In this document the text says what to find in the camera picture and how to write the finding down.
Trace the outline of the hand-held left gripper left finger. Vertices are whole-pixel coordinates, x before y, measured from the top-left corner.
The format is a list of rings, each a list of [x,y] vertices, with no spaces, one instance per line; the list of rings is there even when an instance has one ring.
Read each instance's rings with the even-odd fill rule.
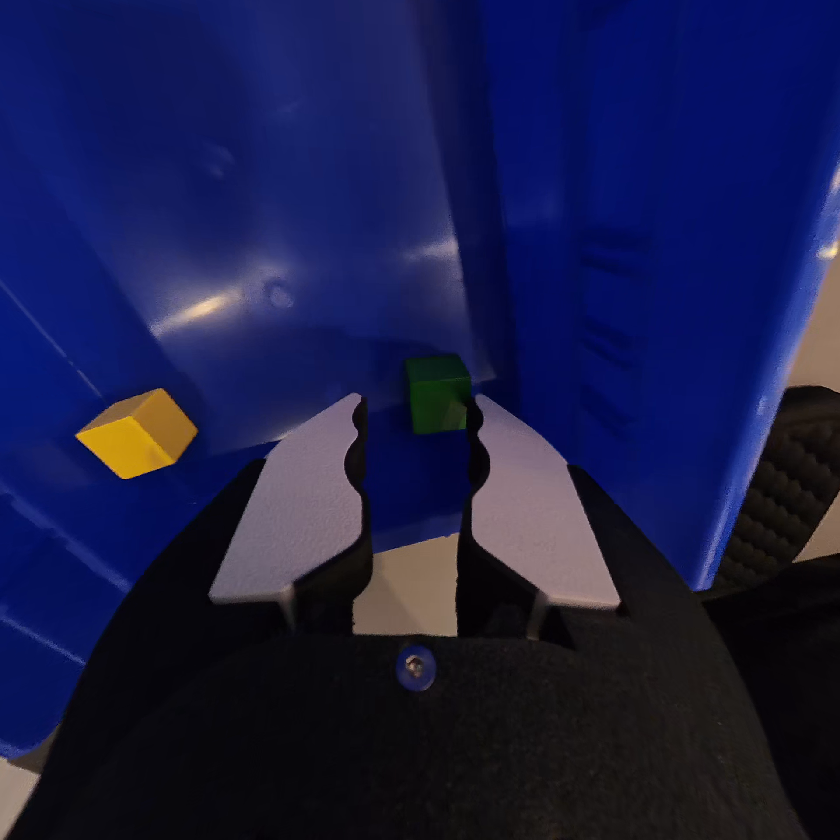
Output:
[[[269,452],[211,602],[273,603],[291,631],[352,633],[354,601],[373,572],[367,408],[351,393]]]

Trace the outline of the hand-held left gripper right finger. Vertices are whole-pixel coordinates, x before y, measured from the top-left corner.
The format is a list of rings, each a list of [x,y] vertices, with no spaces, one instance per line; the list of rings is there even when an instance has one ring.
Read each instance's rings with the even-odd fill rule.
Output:
[[[614,614],[620,595],[566,460],[486,395],[466,421],[457,635],[560,640],[562,610]]]

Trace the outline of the green wooden cube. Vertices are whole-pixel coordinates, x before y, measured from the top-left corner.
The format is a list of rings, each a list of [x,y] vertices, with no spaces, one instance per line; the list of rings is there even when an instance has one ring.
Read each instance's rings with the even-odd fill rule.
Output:
[[[466,429],[471,377],[456,353],[409,358],[404,370],[416,435]]]

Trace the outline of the blue plastic bin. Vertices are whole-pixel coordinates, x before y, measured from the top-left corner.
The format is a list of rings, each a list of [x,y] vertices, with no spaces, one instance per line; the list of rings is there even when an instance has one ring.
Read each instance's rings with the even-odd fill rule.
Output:
[[[587,469],[694,589],[838,229],[838,2],[2,2],[2,757],[243,465],[366,397],[379,551],[462,434],[404,361]],[[164,389],[121,479],[76,440]]]

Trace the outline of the yellow wooden cube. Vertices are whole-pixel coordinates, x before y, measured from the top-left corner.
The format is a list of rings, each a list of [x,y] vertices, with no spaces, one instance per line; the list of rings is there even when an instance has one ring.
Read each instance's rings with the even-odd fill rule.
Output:
[[[110,405],[75,435],[122,480],[173,466],[197,427],[164,389]]]

